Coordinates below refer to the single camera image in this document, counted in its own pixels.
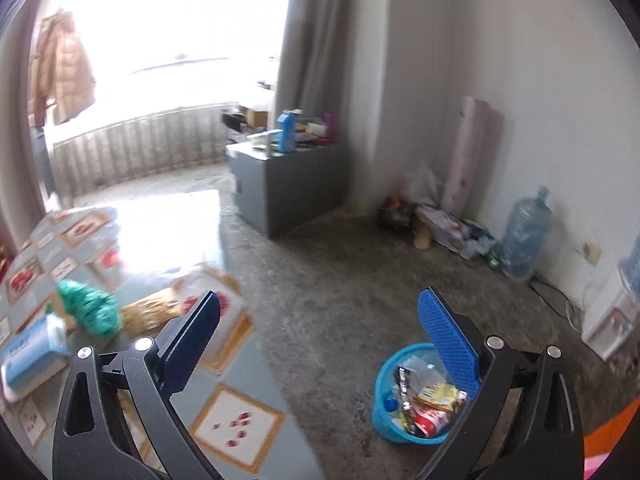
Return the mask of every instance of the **concrete floor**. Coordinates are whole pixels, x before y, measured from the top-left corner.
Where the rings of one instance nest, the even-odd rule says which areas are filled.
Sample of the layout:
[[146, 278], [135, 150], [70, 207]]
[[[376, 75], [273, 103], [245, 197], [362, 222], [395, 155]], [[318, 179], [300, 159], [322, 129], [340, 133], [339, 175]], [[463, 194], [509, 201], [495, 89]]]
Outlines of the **concrete floor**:
[[[272, 371], [330, 480], [411, 479], [433, 453], [390, 444], [370, 424], [382, 363], [403, 346], [428, 340], [416, 314], [416, 297], [427, 286], [512, 348], [558, 345], [585, 433], [639, 392], [635, 377], [614, 376], [532, 290], [487, 266], [469, 267], [443, 247], [418, 251], [370, 219], [341, 211], [267, 240], [233, 213], [224, 166], [122, 184], [76, 205], [212, 188], [221, 193], [228, 270], [242, 284]], [[490, 447], [499, 446], [505, 427]]]

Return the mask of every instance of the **silver screw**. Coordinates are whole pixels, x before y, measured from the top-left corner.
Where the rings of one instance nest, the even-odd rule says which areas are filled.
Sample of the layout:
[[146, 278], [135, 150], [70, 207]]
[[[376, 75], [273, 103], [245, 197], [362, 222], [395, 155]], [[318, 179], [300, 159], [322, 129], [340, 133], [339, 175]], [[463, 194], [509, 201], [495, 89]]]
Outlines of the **silver screw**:
[[486, 340], [486, 343], [494, 350], [500, 350], [504, 346], [504, 341], [497, 335], [492, 335]]
[[140, 350], [141, 352], [145, 350], [149, 350], [154, 344], [154, 340], [150, 337], [141, 337], [135, 343], [136, 350]]
[[560, 349], [557, 346], [553, 345], [546, 349], [546, 353], [548, 353], [554, 359], [558, 359], [562, 355]]
[[91, 355], [91, 352], [92, 350], [90, 346], [83, 346], [78, 350], [78, 357], [81, 359], [87, 359]]

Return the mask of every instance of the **radiator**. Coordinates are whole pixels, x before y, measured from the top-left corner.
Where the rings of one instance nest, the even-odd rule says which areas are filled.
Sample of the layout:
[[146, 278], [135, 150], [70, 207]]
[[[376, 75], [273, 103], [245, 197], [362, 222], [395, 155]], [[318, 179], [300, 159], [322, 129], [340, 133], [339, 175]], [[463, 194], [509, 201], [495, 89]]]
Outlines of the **radiator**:
[[178, 168], [222, 162], [229, 104], [176, 108], [55, 142], [51, 166], [61, 198]]

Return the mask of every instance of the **electrical socket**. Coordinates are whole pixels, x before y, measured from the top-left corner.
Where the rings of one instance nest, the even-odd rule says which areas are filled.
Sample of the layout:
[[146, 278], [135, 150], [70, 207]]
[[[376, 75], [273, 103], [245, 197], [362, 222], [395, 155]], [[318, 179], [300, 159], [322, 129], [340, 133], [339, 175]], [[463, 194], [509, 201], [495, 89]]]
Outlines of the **electrical socket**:
[[592, 266], [596, 266], [602, 254], [602, 250], [593, 242], [585, 242], [582, 244], [582, 250], [580, 251], [584, 259], [587, 260]]

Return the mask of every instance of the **brown puffer jacket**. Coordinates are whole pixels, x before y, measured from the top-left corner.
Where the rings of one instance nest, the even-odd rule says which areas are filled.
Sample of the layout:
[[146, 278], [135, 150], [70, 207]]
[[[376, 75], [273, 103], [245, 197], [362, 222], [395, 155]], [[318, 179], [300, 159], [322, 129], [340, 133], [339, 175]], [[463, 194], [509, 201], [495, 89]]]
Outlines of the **brown puffer jacket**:
[[30, 79], [32, 126], [44, 126], [49, 99], [54, 101], [54, 124], [75, 117], [95, 102], [94, 75], [71, 12], [60, 11], [42, 21]]

